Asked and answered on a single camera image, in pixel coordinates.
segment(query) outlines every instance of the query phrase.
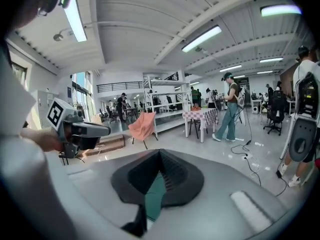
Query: woman in teal pants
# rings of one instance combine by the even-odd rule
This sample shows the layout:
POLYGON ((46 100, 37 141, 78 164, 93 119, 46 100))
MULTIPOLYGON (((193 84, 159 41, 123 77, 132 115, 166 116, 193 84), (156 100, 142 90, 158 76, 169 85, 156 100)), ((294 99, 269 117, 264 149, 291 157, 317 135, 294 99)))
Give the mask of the woman in teal pants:
POLYGON ((235 82, 235 79, 230 72, 224 74, 223 80, 225 80, 230 85, 228 95, 224 96, 224 99, 228 101, 228 109, 225 111, 220 129, 216 133, 212 134, 212 137, 216 141, 220 142, 223 134, 228 127, 226 140, 234 142, 236 140, 235 117, 238 112, 238 100, 236 96, 239 96, 239 85, 235 82))

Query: backpack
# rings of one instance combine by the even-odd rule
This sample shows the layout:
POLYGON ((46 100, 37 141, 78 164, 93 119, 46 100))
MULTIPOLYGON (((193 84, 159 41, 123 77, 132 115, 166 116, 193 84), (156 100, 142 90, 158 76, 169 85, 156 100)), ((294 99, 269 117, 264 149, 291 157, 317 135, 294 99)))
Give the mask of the backpack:
POLYGON ((244 99, 244 96, 243 96, 243 94, 241 93, 241 91, 239 90, 238 92, 239 92, 238 97, 236 96, 236 94, 234 94, 234 97, 235 97, 236 100, 237 100, 238 106, 243 109, 244 106, 245 106, 245 99, 244 99))

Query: checkered tablecloth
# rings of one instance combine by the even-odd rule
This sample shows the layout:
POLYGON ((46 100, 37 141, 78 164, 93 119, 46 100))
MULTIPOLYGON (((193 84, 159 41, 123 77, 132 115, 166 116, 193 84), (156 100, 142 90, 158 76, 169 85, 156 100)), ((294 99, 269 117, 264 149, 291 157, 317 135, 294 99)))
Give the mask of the checkered tablecloth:
POLYGON ((184 111, 182 113, 183 118, 200 120, 201 129, 205 129, 208 126, 213 126, 218 124, 218 111, 216 108, 202 108, 197 111, 184 111))

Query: teal pants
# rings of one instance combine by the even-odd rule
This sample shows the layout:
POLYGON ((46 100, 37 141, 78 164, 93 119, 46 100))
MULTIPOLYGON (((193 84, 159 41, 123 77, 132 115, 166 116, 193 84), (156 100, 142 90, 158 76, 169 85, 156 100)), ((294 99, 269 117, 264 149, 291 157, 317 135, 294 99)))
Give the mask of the teal pants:
POLYGON ((227 127, 228 127, 228 134, 226 138, 228 140, 235 140, 235 132, 236 132, 236 126, 235 126, 235 115, 238 111, 238 104, 237 103, 227 103, 228 109, 225 111, 224 118, 222 121, 222 125, 220 129, 214 134, 218 139, 222 139, 222 136, 224 135, 227 127))

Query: shelf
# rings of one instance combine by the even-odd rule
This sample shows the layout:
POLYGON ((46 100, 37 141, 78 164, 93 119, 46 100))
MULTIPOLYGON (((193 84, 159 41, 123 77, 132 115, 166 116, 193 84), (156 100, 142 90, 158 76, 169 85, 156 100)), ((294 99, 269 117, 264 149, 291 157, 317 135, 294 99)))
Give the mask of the shelf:
POLYGON ((177 94, 188 94, 190 91, 175 91, 175 92, 153 92, 148 93, 151 96, 160 96, 160 95, 177 95, 177 94))
MULTIPOLYGON (((181 86, 184 84, 189 84, 189 82, 174 81, 174 80, 151 79, 150 81, 153 86, 181 86)), ((144 82, 144 86, 147 86, 147 85, 149 85, 148 81, 144 82)))
POLYGON ((176 111, 170 111, 170 112, 165 112, 165 113, 160 113, 156 114, 155 118, 166 118, 170 116, 175 116, 175 115, 181 115, 184 111, 183 110, 176 110, 176 111))
POLYGON ((170 106, 170 105, 176 105, 176 104, 182 104, 182 101, 180 102, 174 102, 174 103, 165 103, 165 104, 160 104, 160 105, 155 105, 153 106, 154 108, 160 108, 160 107, 166 107, 166 106, 170 106))
POLYGON ((156 126, 156 131, 157 131, 157 133, 160 133, 160 132, 163 132, 165 130, 171 129, 173 127, 183 125, 184 123, 185 123, 185 119, 184 118, 179 118, 177 120, 173 120, 173 121, 170 121, 170 122, 158 124, 156 126))

